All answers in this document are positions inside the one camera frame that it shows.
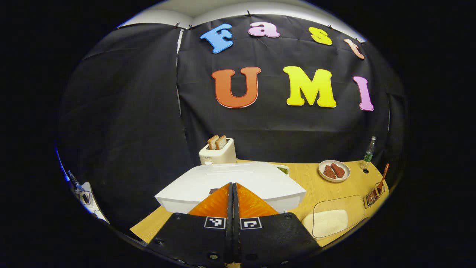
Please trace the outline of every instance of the water bottle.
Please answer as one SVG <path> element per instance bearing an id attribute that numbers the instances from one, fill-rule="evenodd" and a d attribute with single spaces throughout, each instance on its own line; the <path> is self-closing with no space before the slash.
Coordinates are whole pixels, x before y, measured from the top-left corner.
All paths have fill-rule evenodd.
<path id="1" fill-rule="evenodd" d="M 374 150 L 375 150 L 375 136 L 372 136 L 372 140 L 370 140 L 370 144 L 367 147 L 367 151 L 365 152 L 364 159 L 362 160 L 362 163 L 360 164 L 360 168 L 363 170 L 366 170 L 368 167 L 368 164 L 370 163 L 370 160 L 372 160 L 372 156 L 374 155 Z"/>

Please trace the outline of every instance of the table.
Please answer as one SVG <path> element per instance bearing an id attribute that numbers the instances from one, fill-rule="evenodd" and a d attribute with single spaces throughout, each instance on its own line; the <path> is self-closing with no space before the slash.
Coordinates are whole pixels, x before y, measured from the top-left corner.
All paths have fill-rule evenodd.
<path id="1" fill-rule="evenodd" d="M 243 162 L 250 161 L 237 160 L 237 163 Z M 362 172 L 359 167 L 360 161 L 344 162 L 350 169 L 350 177 L 340 183 L 333 183 L 323 179 L 317 171 L 319 163 L 269 163 L 288 166 L 289 177 L 306 189 L 307 192 L 303 201 L 296 208 L 288 211 L 294 213 L 300 221 L 313 212 L 313 208 L 318 202 L 354 195 L 364 198 L 370 189 L 375 186 L 375 183 L 380 182 L 382 179 L 381 173 L 372 163 L 367 168 L 369 170 L 368 174 Z M 385 181 L 384 186 L 385 192 L 371 207 L 365 209 L 364 218 L 372 216 L 388 197 L 388 186 Z M 139 238 L 149 243 L 171 215 L 172 212 L 166 211 L 164 207 L 160 206 L 130 230 Z M 350 229 L 348 228 L 328 236 L 317 243 L 323 247 Z"/>

